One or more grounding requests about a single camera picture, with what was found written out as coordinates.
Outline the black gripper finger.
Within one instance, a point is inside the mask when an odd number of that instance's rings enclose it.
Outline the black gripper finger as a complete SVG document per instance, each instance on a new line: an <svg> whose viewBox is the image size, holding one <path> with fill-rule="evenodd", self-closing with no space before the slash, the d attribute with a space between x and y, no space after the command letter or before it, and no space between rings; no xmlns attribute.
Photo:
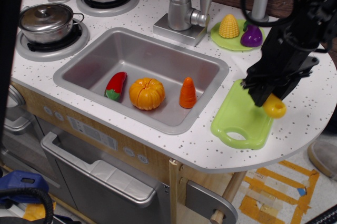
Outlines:
<svg viewBox="0 0 337 224"><path fill-rule="evenodd" d="M276 88L276 97L283 100L299 83L300 77L291 78L286 84Z"/></svg>
<svg viewBox="0 0 337 224"><path fill-rule="evenodd" d="M261 107L265 103L267 98L276 88L275 85L271 85L269 83L249 84L247 87L254 104L258 107Z"/></svg>

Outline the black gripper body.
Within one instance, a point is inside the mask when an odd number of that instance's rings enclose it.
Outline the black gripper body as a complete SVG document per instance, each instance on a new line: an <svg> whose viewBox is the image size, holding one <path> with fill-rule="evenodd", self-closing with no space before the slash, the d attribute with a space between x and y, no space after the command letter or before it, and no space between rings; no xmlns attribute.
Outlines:
<svg viewBox="0 0 337 224"><path fill-rule="evenodd" d="M276 90L296 86L319 63L310 55L319 46L319 33L320 24L312 21L273 27L261 48L261 59L247 70L243 88Z"/></svg>

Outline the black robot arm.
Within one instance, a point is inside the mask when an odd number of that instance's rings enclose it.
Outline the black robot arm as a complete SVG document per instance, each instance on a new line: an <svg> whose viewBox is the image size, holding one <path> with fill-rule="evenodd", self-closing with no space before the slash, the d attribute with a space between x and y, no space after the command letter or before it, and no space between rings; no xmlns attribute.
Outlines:
<svg viewBox="0 0 337 224"><path fill-rule="evenodd" d="M308 77L319 60L312 52L327 53L336 38L336 0L293 0L291 14L274 22L258 22L246 12L246 20L259 27L270 27L261 59L248 68L242 81L256 106L261 107L274 94L283 100L303 77Z"/></svg>

